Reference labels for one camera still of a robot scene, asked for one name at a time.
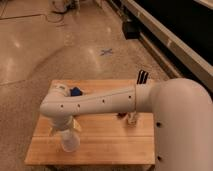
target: black cable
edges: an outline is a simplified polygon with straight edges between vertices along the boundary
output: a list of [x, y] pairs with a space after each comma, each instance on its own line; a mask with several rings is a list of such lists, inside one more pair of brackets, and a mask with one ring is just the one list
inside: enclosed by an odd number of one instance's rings
[[2, 10], [2, 12], [1, 12], [0, 18], [2, 18], [2, 16], [4, 15], [4, 11], [5, 11], [6, 7], [7, 7], [7, 3], [8, 3], [8, 0], [6, 0], [6, 2], [5, 2], [5, 4], [4, 4], [4, 7], [3, 7], [3, 10]]
[[2, 18], [2, 16], [4, 15], [4, 12], [6, 10], [6, 7], [7, 7], [7, 4], [8, 4], [8, 0], [6, 0], [6, 3], [4, 5], [4, 8], [2, 10], [2, 13], [0, 15], [0, 21], [1, 20], [11, 20], [11, 19], [18, 19], [18, 18], [27, 18], [27, 17], [37, 17], [37, 16], [44, 16], [45, 17], [45, 20], [49, 23], [59, 23], [61, 22], [63, 19], [64, 19], [64, 15], [63, 14], [60, 14], [61, 18], [59, 20], [56, 20], [56, 21], [52, 21], [48, 18], [48, 16], [46, 14], [32, 14], [32, 15], [21, 15], [21, 16], [14, 16], [14, 17], [5, 17], [5, 18]]

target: wooden platform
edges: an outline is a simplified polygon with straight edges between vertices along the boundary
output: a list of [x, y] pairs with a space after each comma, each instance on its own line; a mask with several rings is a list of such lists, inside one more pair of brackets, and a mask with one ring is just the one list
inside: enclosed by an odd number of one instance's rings
[[[85, 94], [135, 84], [135, 80], [54, 80]], [[77, 117], [82, 127], [81, 145], [73, 153], [64, 152], [59, 135], [49, 137], [50, 123], [39, 117], [25, 159], [27, 165], [154, 164], [153, 116], [140, 114], [136, 126], [116, 114]]]

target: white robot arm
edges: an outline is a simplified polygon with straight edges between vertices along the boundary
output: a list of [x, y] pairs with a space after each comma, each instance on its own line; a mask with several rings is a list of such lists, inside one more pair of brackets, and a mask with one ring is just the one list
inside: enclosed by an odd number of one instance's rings
[[156, 171], [212, 171], [213, 104], [203, 87], [187, 79], [144, 84], [92, 95], [69, 97], [57, 84], [40, 111], [64, 132], [62, 139], [79, 144], [69, 132], [70, 118], [82, 114], [153, 112]]

